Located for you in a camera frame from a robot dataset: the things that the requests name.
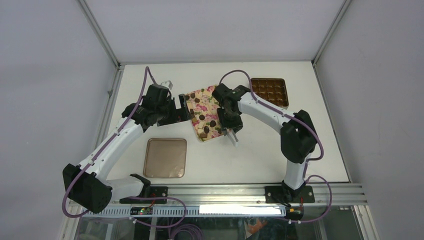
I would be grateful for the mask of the silver metal tongs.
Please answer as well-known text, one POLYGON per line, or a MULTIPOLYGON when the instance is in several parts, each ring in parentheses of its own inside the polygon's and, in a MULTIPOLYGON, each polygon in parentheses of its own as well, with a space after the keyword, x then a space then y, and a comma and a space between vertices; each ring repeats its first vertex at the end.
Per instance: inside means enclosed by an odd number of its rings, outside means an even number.
POLYGON ((236 133, 234 132, 234 130, 232 129, 228 129, 226 131, 226 136, 229 138, 230 142, 233 144, 234 147, 238 147, 239 145, 239 140, 236 136, 236 133))

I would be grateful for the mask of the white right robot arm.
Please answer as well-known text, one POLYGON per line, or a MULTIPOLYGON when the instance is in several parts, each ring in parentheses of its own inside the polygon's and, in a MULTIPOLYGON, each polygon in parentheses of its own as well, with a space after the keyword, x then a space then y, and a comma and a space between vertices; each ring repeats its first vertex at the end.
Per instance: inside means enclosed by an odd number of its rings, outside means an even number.
POLYGON ((234 145, 238 142, 237 132, 243 128, 242 114, 261 121, 279 134, 280 150, 287 160, 281 196, 286 202, 296 202, 306 186, 307 162, 319 144, 310 115, 304 110, 289 113, 243 85, 230 89, 221 83, 215 87, 212 96, 219 105, 217 114, 222 132, 234 145))

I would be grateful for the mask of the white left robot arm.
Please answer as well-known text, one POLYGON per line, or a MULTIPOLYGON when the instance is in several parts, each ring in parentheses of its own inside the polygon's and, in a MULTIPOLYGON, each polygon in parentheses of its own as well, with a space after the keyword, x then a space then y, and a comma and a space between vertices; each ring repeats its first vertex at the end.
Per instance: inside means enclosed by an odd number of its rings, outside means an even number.
POLYGON ((188 120, 185 97, 180 94, 180 108, 171 95, 172 83, 164 81, 148 86, 145 95, 128 105, 121 113, 114 130, 79 164, 68 164, 62 171, 65 198, 87 212, 98 214, 111 202, 122 199, 145 203, 151 196, 151 182, 133 173, 120 179, 108 180, 113 166, 127 148, 149 127, 164 126, 188 120))

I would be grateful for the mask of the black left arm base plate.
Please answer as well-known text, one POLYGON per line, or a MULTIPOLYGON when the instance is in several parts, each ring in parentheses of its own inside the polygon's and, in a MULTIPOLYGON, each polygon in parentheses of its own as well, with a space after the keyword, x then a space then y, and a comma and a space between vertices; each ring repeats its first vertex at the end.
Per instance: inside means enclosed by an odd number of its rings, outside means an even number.
POLYGON ((150 205, 154 202, 154 204, 166 204, 166 199, 158 199, 153 200, 153 198, 158 197, 167 197, 168 196, 168 190, 169 188, 167 186, 150 186, 148 189, 144 189, 140 195, 138 195, 138 198, 146 198, 147 200, 139 200, 139 199, 132 199, 130 197, 122 198, 119 200, 120 204, 144 204, 144 205, 150 205))

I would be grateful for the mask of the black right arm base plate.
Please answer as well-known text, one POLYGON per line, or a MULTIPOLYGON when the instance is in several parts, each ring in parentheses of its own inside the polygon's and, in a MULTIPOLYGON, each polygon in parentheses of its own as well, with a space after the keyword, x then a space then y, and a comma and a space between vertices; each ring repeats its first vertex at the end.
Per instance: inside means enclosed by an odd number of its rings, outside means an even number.
POLYGON ((298 190, 284 189, 281 185, 264 187, 265 202, 267 204, 311 204, 315 202, 315 195, 311 186, 303 186, 298 190))

